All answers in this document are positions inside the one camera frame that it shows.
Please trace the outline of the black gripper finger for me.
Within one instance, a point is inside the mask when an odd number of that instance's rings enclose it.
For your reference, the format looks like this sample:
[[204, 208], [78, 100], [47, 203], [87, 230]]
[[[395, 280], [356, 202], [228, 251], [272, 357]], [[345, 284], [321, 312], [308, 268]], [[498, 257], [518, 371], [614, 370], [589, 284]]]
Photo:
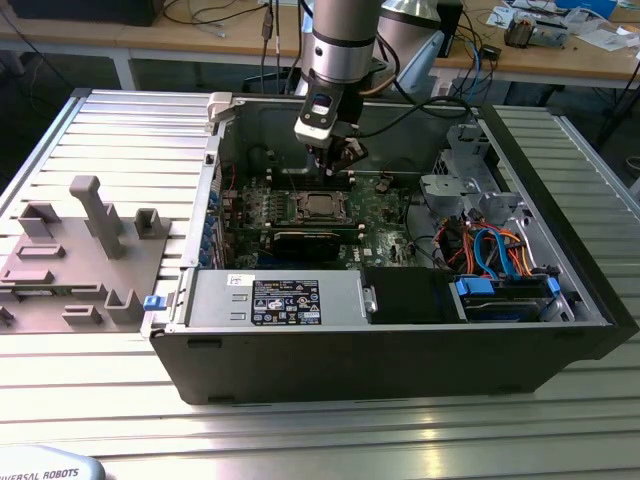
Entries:
[[357, 138], [336, 138], [328, 151], [328, 175], [334, 176], [368, 156], [368, 149]]
[[327, 148], [321, 148], [313, 145], [308, 145], [307, 152], [313, 160], [321, 179], [329, 179], [334, 176], [334, 152], [331, 146]]

